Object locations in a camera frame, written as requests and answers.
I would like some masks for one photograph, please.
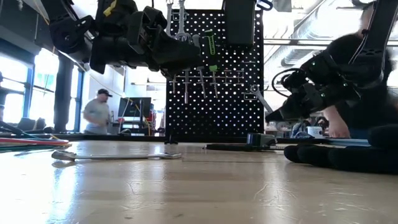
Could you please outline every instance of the large window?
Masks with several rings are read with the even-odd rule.
[[[67,124],[68,131],[74,131],[78,129],[76,125],[76,109],[80,111],[79,108],[76,108],[78,102],[80,101],[79,94],[79,80],[81,79],[81,74],[79,73],[78,67],[74,66],[72,71],[72,89],[70,90],[70,106],[69,106],[69,121]]]
[[[28,66],[7,55],[0,54],[0,71],[4,77],[1,87],[20,93],[8,94],[4,104],[3,121],[18,123],[23,115],[24,90]]]
[[[58,57],[48,50],[42,49],[35,58],[35,65],[29,118],[43,118],[47,126],[54,126],[55,85],[59,66]]]

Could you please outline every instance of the black pegboard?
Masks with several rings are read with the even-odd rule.
[[[199,84],[199,71],[189,71],[188,104],[185,104],[185,72],[167,82],[166,137],[172,135],[177,141],[197,139],[200,142],[213,142],[247,136],[247,133],[264,132],[264,107],[248,93],[251,85],[264,86],[263,74],[263,30],[262,11],[256,12],[254,25],[254,46],[225,46],[225,21],[223,11],[186,10],[185,32],[205,35],[213,29],[218,59],[216,98],[211,72],[203,72],[206,98]],[[171,34],[178,31],[178,10],[173,11]]]

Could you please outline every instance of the white wall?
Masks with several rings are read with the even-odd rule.
[[[141,83],[147,82],[148,68],[137,67],[137,69],[128,68],[126,70],[126,85],[125,92],[126,97],[146,97],[147,87],[146,85],[132,85],[131,83]]]
[[[113,112],[115,119],[117,119],[120,97],[123,95],[124,76],[110,66],[106,66],[103,75],[93,70],[85,73],[81,96],[82,110],[90,100],[96,97],[97,91],[101,88],[107,89],[113,95],[112,98],[109,98],[108,105],[111,114]],[[87,121],[83,119],[83,115],[81,114],[80,131],[84,131],[86,125]]]

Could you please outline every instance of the screwdriver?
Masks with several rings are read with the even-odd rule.
[[[216,72],[218,71],[217,66],[217,59],[216,59],[216,45],[214,43],[214,33],[213,30],[206,30],[205,31],[205,38],[208,39],[208,46],[209,46],[209,71],[213,74],[213,82],[210,83],[214,85],[214,91],[216,92],[216,98],[218,98],[217,94],[217,81],[216,81]]]
[[[192,40],[193,40],[193,44],[196,47],[198,47],[199,49],[201,49],[200,48],[200,36],[198,34],[195,34],[192,36]],[[201,87],[203,89],[203,97],[206,98],[205,81],[203,79],[203,69],[205,69],[205,67],[202,65],[198,67],[199,74],[200,74],[200,83],[201,83]]]

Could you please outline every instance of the metal wrench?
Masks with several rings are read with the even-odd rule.
[[[166,0],[167,3],[167,27],[166,27],[166,34],[171,36],[170,29],[172,23],[172,7],[174,4],[174,0]]]
[[[181,153],[160,153],[160,154],[133,154],[133,155],[90,155],[90,156],[79,156],[76,153],[68,152],[64,150],[58,150],[53,152],[51,157],[62,161],[75,161],[76,159],[179,159]]]
[[[184,42],[192,42],[192,37],[190,34],[186,33],[184,31],[184,13],[185,13],[185,7],[184,3],[185,0],[179,0],[180,3],[180,19],[178,21],[178,33],[175,35],[175,38],[177,40],[181,40]]]
[[[185,71],[185,82],[184,82],[184,84],[185,84],[185,104],[188,104],[188,97],[189,97],[189,95],[188,95],[188,84],[189,84],[190,82],[189,82],[189,70],[186,70]]]
[[[177,79],[177,75],[174,75],[173,81],[171,81],[173,83],[173,94],[175,94],[175,83],[177,82],[176,79]]]
[[[274,112],[274,110],[269,106],[267,101],[262,96],[261,91],[257,85],[250,86],[250,92],[253,93],[257,97],[257,99],[259,99],[260,103],[265,107],[268,113]]]

